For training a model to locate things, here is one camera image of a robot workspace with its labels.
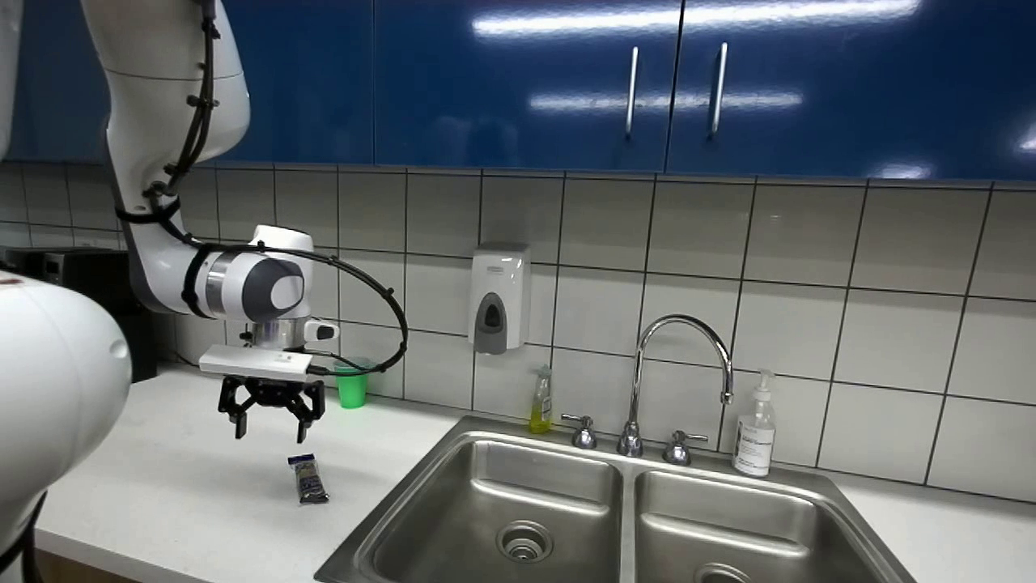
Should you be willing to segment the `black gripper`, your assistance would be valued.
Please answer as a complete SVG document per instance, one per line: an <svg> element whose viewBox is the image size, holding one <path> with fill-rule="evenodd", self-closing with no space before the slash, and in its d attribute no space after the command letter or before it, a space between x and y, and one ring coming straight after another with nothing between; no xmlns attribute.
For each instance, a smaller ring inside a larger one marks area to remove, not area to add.
<svg viewBox="0 0 1036 583"><path fill-rule="evenodd" d="M290 409L298 417L298 445L306 445L312 425L324 415L324 385L228 376L218 409L231 415L237 441L247 436L247 410L253 404Z"/></svg>

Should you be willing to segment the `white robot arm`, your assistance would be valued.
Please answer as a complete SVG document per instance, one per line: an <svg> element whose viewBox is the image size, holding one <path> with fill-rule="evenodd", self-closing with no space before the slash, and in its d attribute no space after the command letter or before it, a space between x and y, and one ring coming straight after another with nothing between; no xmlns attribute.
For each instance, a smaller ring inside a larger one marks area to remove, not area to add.
<svg viewBox="0 0 1036 583"><path fill-rule="evenodd" d="M240 318L244 347L210 347L220 410L257 404L315 422L324 409L312 357L312 241L257 227L244 247L184 233L177 181L234 150L251 90L220 0L82 0L106 79L106 162L144 301L169 313ZM117 425L132 385L115 313L65 286L0 282L0 580L39 583L36 521L48 489Z"/></svg>

